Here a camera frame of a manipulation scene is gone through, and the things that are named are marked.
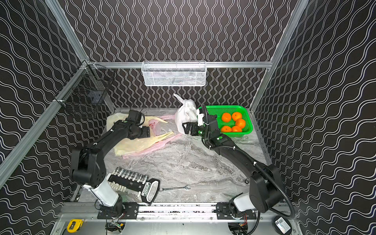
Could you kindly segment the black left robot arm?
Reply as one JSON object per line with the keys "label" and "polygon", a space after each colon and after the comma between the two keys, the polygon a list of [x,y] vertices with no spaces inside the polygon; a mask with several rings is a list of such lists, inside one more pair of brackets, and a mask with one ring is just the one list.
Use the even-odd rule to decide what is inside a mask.
{"label": "black left robot arm", "polygon": [[130,110],[128,117],[118,120],[99,139],[82,148],[72,150],[70,157],[70,178],[88,189],[99,201],[99,210],[108,217],[118,218],[124,214],[122,197],[107,181],[104,158],[123,139],[150,137],[150,128],[143,126],[145,115]]}

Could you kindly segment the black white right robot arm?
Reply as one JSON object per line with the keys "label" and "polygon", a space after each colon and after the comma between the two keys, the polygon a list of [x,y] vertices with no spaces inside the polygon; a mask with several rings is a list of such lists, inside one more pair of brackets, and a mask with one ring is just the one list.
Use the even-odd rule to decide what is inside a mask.
{"label": "black white right robot arm", "polygon": [[233,140],[220,131],[217,117],[208,112],[206,105],[197,111],[196,122],[183,122],[179,126],[185,134],[200,136],[203,145],[233,163],[249,180],[249,192],[233,197],[230,212],[233,217],[249,210],[260,213],[272,211],[286,219],[295,218],[295,208],[286,194],[279,170],[266,165],[238,147]]}

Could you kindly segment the white plastic bag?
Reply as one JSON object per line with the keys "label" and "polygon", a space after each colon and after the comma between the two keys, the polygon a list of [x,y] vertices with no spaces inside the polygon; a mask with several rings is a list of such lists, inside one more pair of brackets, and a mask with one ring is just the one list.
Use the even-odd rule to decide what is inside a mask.
{"label": "white plastic bag", "polygon": [[182,104],[182,106],[175,113],[175,123],[177,125],[178,132],[185,134],[183,123],[198,121],[196,114],[197,107],[195,102],[191,99],[183,99],[177,94],[173,94],[173,96]]}

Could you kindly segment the yellow plastic bag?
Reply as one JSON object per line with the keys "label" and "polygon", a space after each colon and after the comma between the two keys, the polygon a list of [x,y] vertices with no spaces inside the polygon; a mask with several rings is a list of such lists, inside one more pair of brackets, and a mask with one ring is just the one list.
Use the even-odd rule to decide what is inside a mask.
{"label": "yellow plastic bag", "polygon": [[146,121],[143,126],[150,127],[150,138],[144,139],[123,139],[113,148],[117,156],[142,155],[154,151],[159,143],[163,147],[168,141],[175,136],[173,131],[161,134],[159,124],[167,123],[164,119],[155,116],[146,116]]}

